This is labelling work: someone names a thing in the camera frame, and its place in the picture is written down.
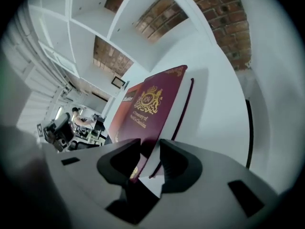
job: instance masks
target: gold coat of arms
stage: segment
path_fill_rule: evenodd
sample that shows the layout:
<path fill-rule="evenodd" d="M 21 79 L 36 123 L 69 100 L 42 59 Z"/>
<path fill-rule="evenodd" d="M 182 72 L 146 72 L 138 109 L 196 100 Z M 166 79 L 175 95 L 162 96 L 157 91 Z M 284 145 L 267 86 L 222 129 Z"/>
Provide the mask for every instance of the gold coat of arms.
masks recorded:
<path fill-rule="evenodd" d="M 143 92 L 142 95 L 138 98 L 134 107 L 138 110 L 144 111 L 145 113 L 156 114 L 158 112 L 158 106 L 161 104 L 161 94 L 163 89 L 159 91 L 158 87 L 152 86 L 148 88 L 147 92 Z"/>

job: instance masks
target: black slot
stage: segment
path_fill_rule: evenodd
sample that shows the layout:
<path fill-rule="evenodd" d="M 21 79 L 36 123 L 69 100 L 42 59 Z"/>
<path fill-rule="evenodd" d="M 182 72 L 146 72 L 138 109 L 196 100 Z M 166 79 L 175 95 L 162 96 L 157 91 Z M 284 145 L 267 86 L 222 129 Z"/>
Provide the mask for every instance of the black slot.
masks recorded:
<path fill-rule="evenodd" d="M 63 159 L 61 162 L 64 166 L 67 166 L 67 165 L 73 164 L 78 161 L 80 161 L 80 159 L 73 157 L 73 158 Z"/>
<path fill-rule="evenodd" d="M 247 217 L 251 217 L 264 207 L 264 204 L 242 181 L 232 181 L 228 185 Z"/>

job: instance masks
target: person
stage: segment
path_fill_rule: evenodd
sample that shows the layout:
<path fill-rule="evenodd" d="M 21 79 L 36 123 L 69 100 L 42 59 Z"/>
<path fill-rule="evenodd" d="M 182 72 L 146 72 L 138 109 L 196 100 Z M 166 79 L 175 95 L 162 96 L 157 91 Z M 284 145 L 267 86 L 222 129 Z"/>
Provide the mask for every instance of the person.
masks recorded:
<path fill-rule="evenodd" d="M 87 120 L 87 119 L 81 118 L 78 111 L 79 111 L 78 108 L 76 108 L 76 107 L 72 108 L 75 124 L 93 129 L 92 124 L 94 124 L 95 122 L 92 120 Z"/>

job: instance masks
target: brick ceiling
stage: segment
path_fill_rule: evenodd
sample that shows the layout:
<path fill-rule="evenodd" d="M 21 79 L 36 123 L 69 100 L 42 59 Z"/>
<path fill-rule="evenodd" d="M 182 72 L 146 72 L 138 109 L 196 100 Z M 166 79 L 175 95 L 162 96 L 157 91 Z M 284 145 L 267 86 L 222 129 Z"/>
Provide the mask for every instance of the brick ceiling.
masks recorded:
<path fill-rule="evenodd" d="M 123 0 L 107 0 L 105 7 L 116 12 Z M 246 13 L 240 0 L 194 0 L 209 22 L 218 45 L 233 68 L 244 70 L 251 60 L 251 43 Z M 173 0 L 157 0 L 139 18 L 136 29 L 151 42 L 187 19 Z M 133 62 L 96 37 L 95 64 L 114 75 L 123 76 Z"/>

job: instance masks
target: gold emblem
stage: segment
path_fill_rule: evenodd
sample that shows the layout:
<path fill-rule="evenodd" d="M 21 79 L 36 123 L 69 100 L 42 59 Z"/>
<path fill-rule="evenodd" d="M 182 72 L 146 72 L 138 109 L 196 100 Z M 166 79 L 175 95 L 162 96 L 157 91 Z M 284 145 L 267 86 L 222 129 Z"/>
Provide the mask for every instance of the gold emblem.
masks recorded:
<path fill-rule="evenodd" d="M 178 68 L 175 68 L 175 69 L 170 69 L 170 70 L 167 70 L 167 71 L 164 71 L 165 73 L 167 74 L 172 74 L 172 73 L 177 73 L 177 76 L 180 76 L 182 75 L 182 71 L 183 71 L 183 67 L 178 67 Z"/>
<path fill-rule="evenodd" d="M 150 114 L 155 114 L 158 112 L 158 106 L 161 104 L 161 94 L 163 89 L 157 91 L 158 87 L 152 86 L 148 88 L 147 93 L 143 92 L 138 98 L 134 107 L 138 110 L 148 112 Z"/>
<path fill-rule="evenodd" d="M 137 174 L 138 172 L 138 167 L 136 166 L 135 169 L 133 170 L 131 176 L 130 176 L 130 179 L 133 179 L 134 175 Z"/>

